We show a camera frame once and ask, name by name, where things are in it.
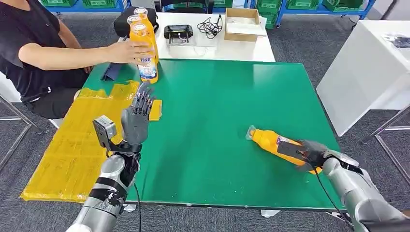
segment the small yellow block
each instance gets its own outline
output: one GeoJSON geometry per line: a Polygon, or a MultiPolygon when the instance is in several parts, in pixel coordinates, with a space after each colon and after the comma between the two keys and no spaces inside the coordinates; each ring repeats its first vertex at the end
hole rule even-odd
{"type": "Polygon", "coordinates": [[[158,121],[162,116],[162,100],[154,100],[151,112],[149,113],[150,121],[158,121]]]}

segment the green mat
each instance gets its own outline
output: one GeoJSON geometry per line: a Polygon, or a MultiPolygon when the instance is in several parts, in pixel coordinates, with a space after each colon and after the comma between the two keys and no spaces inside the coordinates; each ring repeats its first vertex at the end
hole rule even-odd
{"type": "MultiPolygon", "coordinates": [[[[85,87],[108,87],[98,80],[101,67],[85,87]]],[[[135,67],[125,65],[118,79],[135,78],[135,67]]],[[[315,175],[245,139],[253,124],[338,150],[302,64],[162,59],[153,87],[162,117],[150,122],[143,144],[136,176],[143,202],[333,209],[315,175]]],[[[132,188],[127,201],[136,200],[132,188]]]]}

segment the robotic hand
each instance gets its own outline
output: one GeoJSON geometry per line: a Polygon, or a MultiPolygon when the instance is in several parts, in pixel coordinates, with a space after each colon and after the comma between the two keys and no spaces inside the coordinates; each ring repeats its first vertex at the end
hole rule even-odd
{"type": "Polygon", "coordinates": [[[101,174],[86,202],[67,232],[110,232],[123,211],[128,190],[139,171],[142,143],[147,139],[148,120],[154,98],[149,83],[138,88],[132,104],[121,115],[123,141],[116,145],[111,139],[117,134],[113,121],[106,116],[93,120],[102,147],[113,154],[102,164],[101,174]]]}
{"type": "Polygon", "coordinates": [[[299,142],[299,154],[329,178],[352,218],[354,231],[410,232],[410,218],[387,203],[357,161],[317,142],[299,142]]]}

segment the yellow tape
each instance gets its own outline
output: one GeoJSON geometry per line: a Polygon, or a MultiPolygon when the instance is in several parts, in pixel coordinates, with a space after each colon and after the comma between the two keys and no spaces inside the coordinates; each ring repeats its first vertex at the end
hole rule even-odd
{"type": "MultiPolygon", "coordinates": [[[[138,86],[134,81],[115,84],[110,96],[103,90],[82,89],[20,197],[26,201],[84,202],[106,159],[92,120],[101,115],[113,120],[118,133],[112,141],[119,143],[120,112],[130,105],[138,86]]],[[[161,104],[160,100],[154,102],[150,120],[159,119],[161,104]]]]}

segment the orange juice bottle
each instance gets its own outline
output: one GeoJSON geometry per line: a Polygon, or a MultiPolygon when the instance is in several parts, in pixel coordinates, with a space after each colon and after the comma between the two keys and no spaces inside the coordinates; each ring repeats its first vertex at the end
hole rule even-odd
{"type": "Polygon", "coordinates": [[[127,23],[132,27],[134,24],[142,23],[142,20],[138,15],[131,15],[127,18],[127,23]]]}
{"type": "MultiPolygon", "coordinates": [[[[154,46],[144,24],[136,23],[131,25],[130,39],[132,41],[147,42],[148,47],[151,48],[154,46]]],[[[149,81],[151,84],[158,81],[158,67],[154,58],[138,59],[138,69],[142,81],[149,81]]]]}
{"type": "Polygon", "coordinates": [[[134,10],[134,15],[139,16],[142,20],[142,24],[146,26],[147,33],[149,37],[151,38],[152,43],[154,44],[154,48],[155,48],[155,63],[158,64],[159,56],[158,56],[157,42],[155,41],[154,27],[152,26],[151,22],[148,19],[148,10],[145,9],[144,7],[138,7],[137,9],[134,10]]]}
{"type": "MultiPolygon", "coordinates": [[[[271,130],[260,130],[256,129],[253,125],[249,127],[248,133],[246,134],[246,139],[253,140],[256,142],[262,149],[281,157],[284,160],[287,160],[297,166],[303,166],[306,162],[300,159],[297,159],[292,156],[281,154],[278,152],[279,143],[284,141],[295,145],[300,145],[300,143],[293,141],[291,139],[285,138],[278,135],[276,132],[271,130]]],[[[320,173],[321,168],[316,168],[316,171],[320,173]]]]}

